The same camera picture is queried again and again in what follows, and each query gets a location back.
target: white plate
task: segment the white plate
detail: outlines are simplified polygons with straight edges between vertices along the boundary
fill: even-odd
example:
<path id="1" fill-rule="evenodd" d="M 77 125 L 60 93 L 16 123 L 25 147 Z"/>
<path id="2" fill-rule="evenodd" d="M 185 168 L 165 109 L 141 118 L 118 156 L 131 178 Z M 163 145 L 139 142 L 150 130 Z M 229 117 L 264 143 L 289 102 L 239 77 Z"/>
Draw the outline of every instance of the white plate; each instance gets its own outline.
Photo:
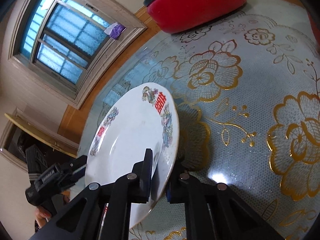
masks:
<path id="1" fill-rule="evenodd" d="M 129 90 L 107 113 L 91 143 L 86 186 L 105 185 L 132 171 L 153 151 L 151 194 L 147 204 L 132 204 L 130 228 L 141 222 L 161 197 L 179 144 L 179 119 L 170 92 L 145 83 Z"/>

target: window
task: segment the window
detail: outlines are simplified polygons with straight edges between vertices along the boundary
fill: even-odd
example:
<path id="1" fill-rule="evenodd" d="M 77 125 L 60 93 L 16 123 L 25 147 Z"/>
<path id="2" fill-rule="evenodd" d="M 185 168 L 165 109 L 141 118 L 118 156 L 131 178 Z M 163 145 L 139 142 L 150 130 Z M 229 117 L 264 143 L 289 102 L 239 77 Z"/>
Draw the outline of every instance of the window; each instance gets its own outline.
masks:
<path id="1" fill-rule="evenodd" d="M 12 11 L 10 64 L 76 109 L 146 29 L 114 0 L 17 0 Z M 116 40 L 104 32 L 115 22 L 125 26 Z"/>
<path id="2" fill-rule="evenodd" d="M 77 90 L 115 21 L 84 0 L 35 0 L 29 6 L 19 53 Z"/>

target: purple paper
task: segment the purple paper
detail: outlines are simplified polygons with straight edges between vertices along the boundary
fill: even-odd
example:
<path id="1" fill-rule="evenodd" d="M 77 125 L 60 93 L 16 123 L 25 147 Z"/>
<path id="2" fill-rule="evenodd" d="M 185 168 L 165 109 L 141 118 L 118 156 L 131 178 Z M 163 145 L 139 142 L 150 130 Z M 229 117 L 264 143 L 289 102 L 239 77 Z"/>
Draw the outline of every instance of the purple paper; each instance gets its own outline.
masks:
<path id="1" fill-rule="evenodd" d="M 116 40 L 124 30 L 125 27 L 122 24 L 117 24 L 115 27 L 113 27 L 109 36 Z"/>

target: window pane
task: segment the window pane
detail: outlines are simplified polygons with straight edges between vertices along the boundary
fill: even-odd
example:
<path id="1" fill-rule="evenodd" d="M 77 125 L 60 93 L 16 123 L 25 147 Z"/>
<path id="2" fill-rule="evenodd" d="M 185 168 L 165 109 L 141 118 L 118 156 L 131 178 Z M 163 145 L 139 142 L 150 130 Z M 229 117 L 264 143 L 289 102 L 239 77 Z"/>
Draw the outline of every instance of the window pane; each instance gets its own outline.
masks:
<path id="1" fill-rule="evenodd" d="M 84 15 L 92 18 L 92 20 L 96 21 L 97 23 L 99 23 L 100 25 L 102 25 L 103 27 L 107 28 L 110 26 L 110 23 L 106 22 L 104 19 L 102 19 L 101 17 L 99 17 L 98 15 L 94 14 L 92 11 L 90 11 L 89 9 L 87 9 L 85 6 L 76 3 L 73 0 L 61 0 L 63 2 L 65 2 L 66 4 L 70 5 L 71 7 L 73 7 L 74 9 L 77 9 L 79 12 L 82 12 Z"/>
<path id="2" fill-rule="evenodd" d="M 102 29 L 60 4 L 56 5 L 46 27 L 90 56 L 107 37 Z"/>
<path id="3" fill-rule="evenodd" d="M 41 22 L 45 14 L 47 13 L 48 9 L 42 9 L 42 5 L 44 5 L 46 1 L 47 0 L 38 0 L 35 3 L 30 13 L 30 16 L 27 20 L 26 27 L 21 39 L 21 45 L 20 45 L 20 53 L 22 53 L 27 58 L 30 58 L 37 32 L 40 28 Z M 50 6 L 52 2 L 53 0 L 48 0 L 46 4 Z"/>
<path id="4" fill-rule="evenodd" d="M 44 44 L 40 45 L 37 59 L 73 84 L 77 83 L 82 73 L 82 69 L 67 61 Z"/>
<path id="5" fill-rule="evenodd" d="M 48 43 L 50 46 L 52 46 L 54 49 L 62 53 L 63 55 L 66 55 L 69 59 L 73 60 L 74 62 L 78 63 L 81 67 L 86 68 L 88 62 L 78 56 L 76 53 L 72 52 L 67 47 L 63 46 L 60 42 L 56 41 L 52 37 L 48 36 L 47 34 L 44 35 L 42 38 L 43 41 Z"/>

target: plate rim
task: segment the plate rim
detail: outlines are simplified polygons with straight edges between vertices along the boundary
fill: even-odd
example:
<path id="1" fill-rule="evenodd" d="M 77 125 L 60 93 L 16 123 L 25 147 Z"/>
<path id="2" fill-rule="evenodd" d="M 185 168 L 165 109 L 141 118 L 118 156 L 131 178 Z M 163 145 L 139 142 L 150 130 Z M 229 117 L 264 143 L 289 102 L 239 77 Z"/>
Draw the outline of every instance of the plate rim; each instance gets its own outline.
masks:
<path id="1" fill-rule="evenodd" d="M 170 93 L 170 91 L 169 91 L 167 88 L 163 87 L 162 85 L 159 85 L 158 83 L 147 82 L 147 83 L 143 83 L 143 84 L 141 84 L 141 85 L 139 85 L 139 86 L 137 86 L 137 87 L 134 87 L 134 88 L 130 89 L 129 91 L 131 91 L 131 90 L 133 90 L 133 89 L 138 90 L 139 87 L 146 87 L 146 86 L 148 86 L 148 87 L 152 87 L 152 86 L 153 86 L 152 88 L 155 88 L 154 86 L 157 86 L 157 89 L 161 89 L 162 91 L 166 91 L 167 94 L 169 95 L 169 100 L 168 100 L 168 97 L 167 97 L 166 103 L 169 103 L 168 101 L 170 101 L 170 102 L 172 103 L 172 111 L 171 111 L 171 114 L 172 114 L 172 122 L 173 122 L 173 123 L 175 124 L 175 126 L 177 127 L 178 136 L 177 136 L 176 138 L 173 138 L 173 140 L 172 140 L 172 145 L 175 144 L 176 147 L 175 147 L 175 150 L 173 151 L 173 152 L 174 152 L 174 156 L 173 156 L 172 162 L 170 162 L 170 163 L 171 163 L 170 165 L 168 164 L 168 166 L 169 166 L 169 171 L 168 171 L 168 174 L 166 175 L 165 182 L 164 182 L 164 187 L 163 187 L 163 189 L 162 189 L 162 191 L 161 191 L 161 194 L 159 194 L 158 199 L 156 199 L 156 200 L 152 200 L 152 199 L 151 199 L 150 201 L 148 201 L 148 202 L 145 204 L 145 205 L 148 205 L 148 206 L 149 206 L 149 211 L 146 212 L 146 214 L 145 214 L 143 217 L 141 217 L 141 219 L 137 220 L 137 222 L 136 222 L 134 225 L 129 226 L 129 228 L 133 228 L 133 227 L 135 227 L 137 224 L 139 224 L 141 221 L 143 221 L 143 220 L 148 216 L 148 214 L 151 212 L 151 210 L 156 206 L 156 204 L 157 204 L 157 202 L 160 200 L 160 198 L 162 198 L 163 193 L 164 193 L 165 188 L 166 188 L 166 185 L 167 185 L 167 183 L 168 183 L 168 181 L 169 181 L 169 178 L 170 178 L 170 175 L 171 175 L 171 173 L 172 173 L 174 164 L 175 164 L 175 162 L 176 162 L 177 153 L 178 153 L 178 146 L 179 146 L 179 139 L 180 139 L 180 123 L 179 123 L 179 117 L 178 117 L 177 108 L 176 108 L 176 106 L 175 106 L 175 102 L 174 102 L 174 99 L 173 99 L 173 97 L 172 97 L 172 94 Z M 110 112 L 113 110 L 114 106 L 116 106 L 117 102 L 119 102 L 119 101 L 121 100 L 121 98 L 119 98 L 119 100 L 114 103 L 114 105 L 110 108 L 110 110 L 108 111 L 108 113 L 106 114 L 106 116 L 105 116 L 105 117 L 103 118 L 103 120 L 101 121 L 100 125 L 97 127 L 97 130 L 96 130 L 96 132 L 95 132 L 95 135 L 94 135 L 94 137 L 93 137 L 93 139 L 92 139 L 92 142 L 91 142 L 91 145 L 90 145 L 90 147 L 89 147 L 88 156 L 90 155 L 90 151 L 91 151 L 91 149 L 92 149 L 94 140 L 95 140 L 95 138 L 96 138 L 96 136 L 97 136 L 97 133 L 98 133 L 100 127 L 102 126 L 103 122 L 104 122 L 105 119 L 108 117 L 108 115 L 110 114 Z M 85 181 L 85 185 L 86 185 L 86 187 L 87 187 L 90 183 L 87 184 L 86 176 L 84 176 L 84 181 Z"/>

